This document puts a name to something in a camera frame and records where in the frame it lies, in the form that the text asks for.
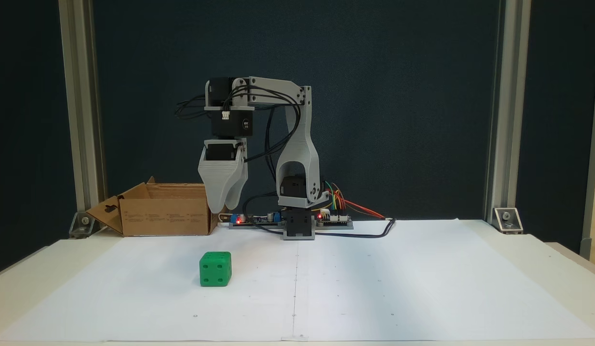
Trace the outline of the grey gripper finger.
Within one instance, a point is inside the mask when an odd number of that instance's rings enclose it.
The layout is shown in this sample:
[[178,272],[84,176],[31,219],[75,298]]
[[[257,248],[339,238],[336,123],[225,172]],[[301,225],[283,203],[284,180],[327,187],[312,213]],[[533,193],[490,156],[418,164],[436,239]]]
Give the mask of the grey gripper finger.
[[227,208],[225,198],[229,191],[229,180],[235,173],[238,162],[205,160],[199,162],[198,173],[205,186],[208,208],[213,214],[219,214]]
[[235,173],[230,177],[229,191],[225,198],[225,206],[228,209],[236,209],[242,197],[242,191],[248,180],[248,165],[239,161]]

